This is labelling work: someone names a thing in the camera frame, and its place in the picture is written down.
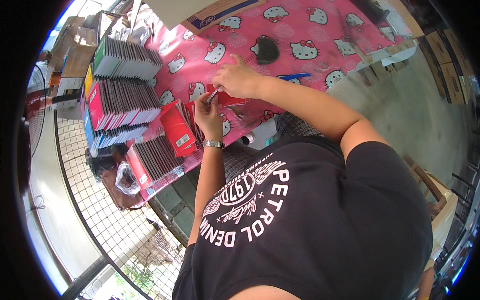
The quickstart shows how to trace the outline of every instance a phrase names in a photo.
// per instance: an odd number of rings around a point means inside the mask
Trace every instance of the dark sponge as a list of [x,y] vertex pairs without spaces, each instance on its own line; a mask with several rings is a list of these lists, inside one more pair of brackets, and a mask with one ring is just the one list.
[[268,37],[258,38],[258,55],[257,61],[259,65],[267,65],[273,63],[280,56],[280,51],[274,40]]

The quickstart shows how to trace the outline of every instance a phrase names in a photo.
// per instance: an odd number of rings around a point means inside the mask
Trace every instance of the brown bag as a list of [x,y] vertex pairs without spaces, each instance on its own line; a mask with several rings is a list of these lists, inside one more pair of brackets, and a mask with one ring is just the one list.
[[128,210],[135,210],[142,208],[144,205],[144,200],[140,196],[140,194],[136,194],[134,197],[131,197],[129,195],[125,195],[122,193],[120,190],[115,188],[115,179],[117,177],[117,167],[105,171],[102,174],[102,183],[107,189],[108,193],[110,194],[110,197],[113,200],[113,203],[115,204],[116,207],[119,208],[119,210],[124,211],[126,209]]

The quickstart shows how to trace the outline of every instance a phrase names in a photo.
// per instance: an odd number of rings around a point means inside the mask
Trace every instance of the person's arm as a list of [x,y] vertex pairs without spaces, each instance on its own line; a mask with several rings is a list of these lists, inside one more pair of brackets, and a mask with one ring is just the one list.
[[428,300],[430,297],[433,282],[435,281],[434,272],[433,267],[423,272],[419,282],[419,291],[416,296],[417,300]]
[[[218,114],[218,96],[212,99],[210,107],[206,103],[208,96],[210,96],[210,93],[205,93],[195,100],[195,123],[204,133],[206,140],[221,142],[223,139],[222,118]],[[197,241],[206,203],[224,184],[225,169],[222,149],[205,147],[195,195],[195,218],[193,219],[188,245]]]
[[345,160],[357,145],[387,142],[360,113],[318,90],[262,76],[250,69],[243,58],[232,54],[237,65],[226,63],[212,80],[222,90],[239,98],[258,98],[283,108],[305,120],[328,139],[340,144]]

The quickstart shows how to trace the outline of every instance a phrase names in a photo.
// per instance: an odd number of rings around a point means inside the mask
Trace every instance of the table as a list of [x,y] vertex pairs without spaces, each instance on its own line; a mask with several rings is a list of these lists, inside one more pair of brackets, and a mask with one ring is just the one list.
[[[154,84],[164,104],[174,99],[194,101],[205,93],[205,86],[211,83],[221,64],[232,62],[231,53],[242,55],[252,69],[263,75],[279,77],[312,73],[311,77],[292,82],[326,91],[362,62],[354,45],[364,53],[371,53],[404,41],[400,36],[383,34],[380,28],[386,26],[386,23],[372,24],[350,1],[273,0],[227,18],[198,36],[182,25],[168,30],[158,21],[145,47],[158,51],[163,63]],[[273,38],[278,44],[280,57],[272,64],[256,63],[257,38],[261,36]],[[229,145],[284,110],[251,99],[245,105],[221,108],[220,112],[225,120],[224,142]],[[137,142],[159,134],[163,134],[163,126],[158,119]],[[150,199],[199,165],[202,153],[198,150],[185,157],[182,168],[173,170],[164,180],[141,191],[142,197]]]

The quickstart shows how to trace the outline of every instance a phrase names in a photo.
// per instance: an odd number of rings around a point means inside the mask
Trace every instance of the label sticker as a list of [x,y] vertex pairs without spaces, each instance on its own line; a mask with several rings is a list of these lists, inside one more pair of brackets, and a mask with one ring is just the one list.
[[190,140],[190,137],[188,137],[188,134],[186,133],[183,137],[179,138],[175,144],[177,144],[177,147],[180,147],[182,146],[183,144],[185,144],[186,142],[188,142]]
[[143,175],[140,177],[140,184],[144,184],[145,181],[147,181],[147,174],[143,174]]

